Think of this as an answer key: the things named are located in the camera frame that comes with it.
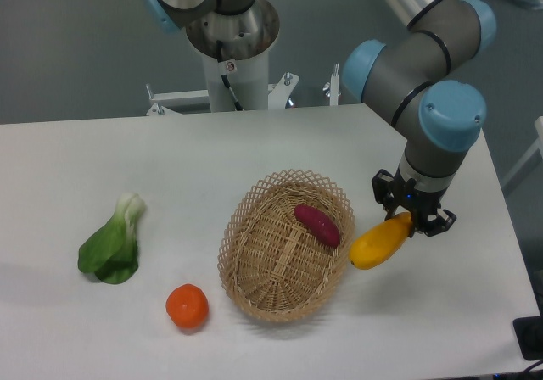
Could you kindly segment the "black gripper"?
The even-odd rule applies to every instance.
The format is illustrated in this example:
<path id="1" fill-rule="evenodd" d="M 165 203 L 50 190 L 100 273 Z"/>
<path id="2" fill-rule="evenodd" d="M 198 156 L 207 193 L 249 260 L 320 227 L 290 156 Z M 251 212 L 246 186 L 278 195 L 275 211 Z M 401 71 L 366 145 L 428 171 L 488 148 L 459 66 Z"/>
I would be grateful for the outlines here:
<path id="1" fill-rule="evenodd" d="M 372 178 L 375 201 L 383 206 L 385 220 L 391 219 L 398 207 L 411 212 L 412 227 L 409 237 L 421 233 L 433 237 L 447 232 L 456 222 L 457 216 L 445 209 L 439 209 L 445 190 L 425 192 L 417 188 L 413 178 L 405 179 L 400 171 L 392 176 L 386 170 L 379 170 Z"/>

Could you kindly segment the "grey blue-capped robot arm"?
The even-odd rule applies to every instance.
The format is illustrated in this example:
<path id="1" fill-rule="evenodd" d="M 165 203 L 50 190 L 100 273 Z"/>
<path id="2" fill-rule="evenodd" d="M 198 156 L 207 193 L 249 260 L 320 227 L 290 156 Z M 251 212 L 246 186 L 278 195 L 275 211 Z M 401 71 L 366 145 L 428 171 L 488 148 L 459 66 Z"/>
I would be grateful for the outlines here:
<path id="1" fill-rule="evenodd" d="M 164 31 L 185 30 L 200 54 L 214 112 L 272 107 L 267 54 L 279 33 L 266 0 L 143 0 Z M 346 59 L 344 88 L 397 130 L 406 147 L 395 173 L 372 179 L 387 216 L 403 208 L 412 230 L 429 237 L 456 221 L 441 200 L 484 124 L 487 107 L 450 73 L 496 34 L 480 0 L 385 0 L 408 30 L 395 47 L 368 40 Z"/>

